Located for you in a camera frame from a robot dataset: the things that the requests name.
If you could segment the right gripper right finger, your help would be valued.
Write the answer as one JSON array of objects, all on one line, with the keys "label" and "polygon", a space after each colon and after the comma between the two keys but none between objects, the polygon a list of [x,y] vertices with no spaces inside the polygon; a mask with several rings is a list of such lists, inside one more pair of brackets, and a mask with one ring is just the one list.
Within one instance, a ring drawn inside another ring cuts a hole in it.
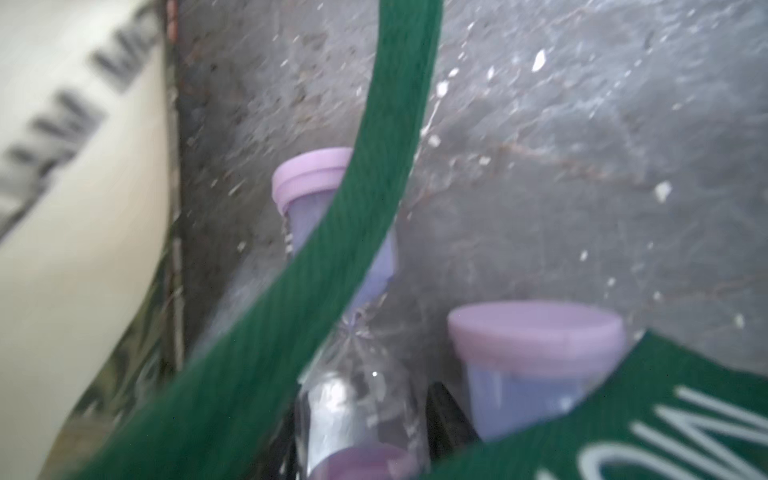
[{"label": "right gripper right finger", "polygon": [[452,456],[480,441],[470,420],[442,382],[428,387],[425,413],[432,462]]}]

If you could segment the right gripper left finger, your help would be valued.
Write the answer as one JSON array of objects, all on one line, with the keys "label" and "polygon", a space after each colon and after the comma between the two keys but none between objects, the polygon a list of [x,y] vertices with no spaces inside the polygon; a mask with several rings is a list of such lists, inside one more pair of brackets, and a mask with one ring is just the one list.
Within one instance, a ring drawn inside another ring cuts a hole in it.
[{"label": "right gripper left finger", "polygon": [[257,478],[262,480],[295,480],[298,478],[294,403],[286,409],[273,436],[260,456]]}]

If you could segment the purple hourglass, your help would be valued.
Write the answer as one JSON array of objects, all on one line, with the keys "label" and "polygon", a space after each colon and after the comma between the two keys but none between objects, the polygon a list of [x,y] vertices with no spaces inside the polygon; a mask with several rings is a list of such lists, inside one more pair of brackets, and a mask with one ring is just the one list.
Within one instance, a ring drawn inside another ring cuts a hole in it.
[{"label": "purple hourglass", "polygon": [[[272,177],[272,198],[299,253],[323,219],[352,156],[349,147],[296,156]],[[295,403],[302,479],[413,479],[429,465],[411,375],[370,322],[398,268],[389,232],[340,320],[299,378]]]}]

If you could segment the purple hourglass front floor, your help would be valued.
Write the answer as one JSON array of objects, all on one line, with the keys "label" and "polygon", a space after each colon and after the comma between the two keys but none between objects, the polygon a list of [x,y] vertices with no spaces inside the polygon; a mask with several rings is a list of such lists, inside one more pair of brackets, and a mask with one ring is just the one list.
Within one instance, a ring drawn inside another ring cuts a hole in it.
[{"label": "purple hourglass front floor", "polygon": [[470,304],[452,310],[447,325],[484,441],[568,413],[627,350],[618,314],[569,302]]}]

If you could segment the cream canvas tote bag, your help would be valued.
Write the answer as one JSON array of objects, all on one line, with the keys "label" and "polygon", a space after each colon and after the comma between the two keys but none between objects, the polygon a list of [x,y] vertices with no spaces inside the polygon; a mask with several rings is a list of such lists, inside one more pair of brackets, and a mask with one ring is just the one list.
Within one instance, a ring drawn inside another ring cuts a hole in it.
[{"label": "cream canvas tote bag", "polygon": [[627,329],[429,478],[766,477],[763,1],[3,2],[2,477],[248,477],[388,228],[418,395],[463,305]]}]

